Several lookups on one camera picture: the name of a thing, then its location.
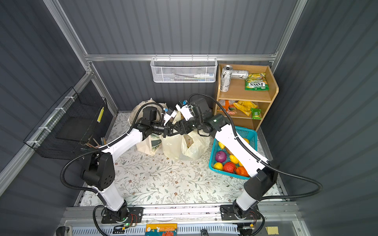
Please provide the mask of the canvas tote bag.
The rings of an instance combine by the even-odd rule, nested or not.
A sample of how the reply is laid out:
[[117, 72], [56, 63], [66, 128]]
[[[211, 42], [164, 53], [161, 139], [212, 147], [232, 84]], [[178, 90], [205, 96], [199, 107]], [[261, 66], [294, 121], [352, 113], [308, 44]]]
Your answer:
[[155, 104], [155, 101], [149, 100], [140, 102], [133, 110], [128, 119], [133, 128], [142, 132], [143, 141], [136, 144], [137, 150], [154, 156], [161, 144], [159, 134], [155, 134], [152, 126], [162, 124], [163, 109], [166, 109], [165, 103]]

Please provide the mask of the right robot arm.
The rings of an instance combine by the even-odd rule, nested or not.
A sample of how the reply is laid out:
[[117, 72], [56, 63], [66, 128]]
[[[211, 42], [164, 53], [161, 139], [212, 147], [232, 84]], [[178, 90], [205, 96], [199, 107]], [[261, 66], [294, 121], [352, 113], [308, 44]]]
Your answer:
[[175, 130], [187, 134], [193, 130], [202, 130], [213, 136], [228, 148], [241, 161], [250, 177], [244, 183], [244, 190], [233, 203], [233, 212], [238, 218], [244, 218], [248, 211], [262, 201], [266, 192], [276, 183], [278, 174], [266, 167], [268, 159], [258, 153], [236, 131], [232, 119], [224, 115], [213, 115], [205, 99], [193, 102], [180, 101], [176, 110], [184, 117], [175, 125]]

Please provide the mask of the yellow plastic grocery bag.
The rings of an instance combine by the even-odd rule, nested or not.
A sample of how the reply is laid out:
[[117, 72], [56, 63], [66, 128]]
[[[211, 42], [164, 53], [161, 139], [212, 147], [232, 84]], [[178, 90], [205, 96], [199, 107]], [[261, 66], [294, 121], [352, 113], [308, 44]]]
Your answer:
[[202, 137], [197, 130], [184, 135], [166, 136], [161, 139], [163, 154], [175, 160], [196, 161], [210, 146], [210, 137]]

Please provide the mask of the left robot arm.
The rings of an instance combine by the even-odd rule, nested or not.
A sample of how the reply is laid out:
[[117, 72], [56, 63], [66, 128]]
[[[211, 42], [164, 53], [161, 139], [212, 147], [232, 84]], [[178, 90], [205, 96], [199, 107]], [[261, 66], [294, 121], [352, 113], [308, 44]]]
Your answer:
[[177, 112], [162, 108], [159, 120], [156, 121], [158, 109], [152, 103], [140, 108], [137, 113], [143, 113], [141, 118], [135, 115], [130, 129], [122, 136], [107, 145], [86, 155], [82, 179], [90, 190], [93, 190], [107, 210], [107, 215], [116, 222], [125, 222], [129, 217], [126, 201], [118, 192], [115, 180], [115, 163], [117, 159], [134, 145], [147, 139], [152, 133], [167, 134], [171, 131], [171, 118]]

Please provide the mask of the purple onion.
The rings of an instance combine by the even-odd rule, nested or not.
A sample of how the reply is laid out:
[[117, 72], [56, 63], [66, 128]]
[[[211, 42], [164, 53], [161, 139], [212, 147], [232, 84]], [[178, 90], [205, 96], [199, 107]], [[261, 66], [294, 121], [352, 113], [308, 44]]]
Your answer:
[[215, 155], [216, 162], [224, 163], [227, 160], [227, 154], [224, 151], [218, 151]]

